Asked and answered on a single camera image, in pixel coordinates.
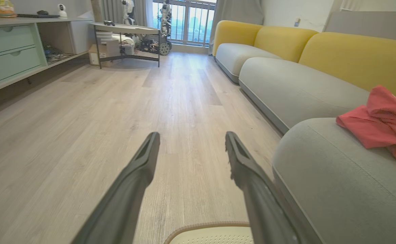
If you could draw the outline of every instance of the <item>floor plank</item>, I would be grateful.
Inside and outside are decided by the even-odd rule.
[[[280,133],[206,55],[161,67],[67,62],[0,90],[0,244],[69,243],[144,138],[161,134],[136,244],[176,229],[247,221],[224,147],[234,131],[272,176]]]

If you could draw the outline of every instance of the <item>green drawer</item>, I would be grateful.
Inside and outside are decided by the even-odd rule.
[[[0,52],[30,45],[34,45],[30,26],[0,28]]]
[[[41,65],[37,48],[29,48],[0,56],[0,80]]]

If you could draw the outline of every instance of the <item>yellow and gray sofa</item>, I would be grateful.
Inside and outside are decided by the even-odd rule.
[[[396,40],[314,34],[298,62],[247,58],[239,84],[285,134],[274,177],[305,226],[322,243],[396,243],[396,159],[386,148],[365,149],[335,123],[376,85],[396,95]]]
[[[307,41],[316,31],[261,26],[222,20],[216,27],[213,56],[220,68],[238,84],[240,70],[252,57],[298,62]]]

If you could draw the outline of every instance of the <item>gray sofa seat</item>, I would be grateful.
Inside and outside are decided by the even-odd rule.
[[[344,114],[365,104],[369,95],[313,68],[268,58],[248,59],[239,82],[282,133],[306,119]]]
[[[252,57],[267,57],[281,59],[260,48],[237,43],[223,43],[216,52],[216,62],[227,76],[238,84],[240,70],[245,61]]]
[[[273,169],[323,243],[396,243],[396,160],[386,148],[365,149],[335,118],[309,119],[283,136]]]

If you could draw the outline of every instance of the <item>drawer handle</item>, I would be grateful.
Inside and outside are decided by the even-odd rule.
[[[2,30],[5,32],[11,32],[13,30],[13,28],[14,28],[14,26],[4,27],[4,28],[2,28]]]
[[[20,53],[21,53],[21,51],[15,51],[10,54],[13,55],[14,57],[17,57]]]

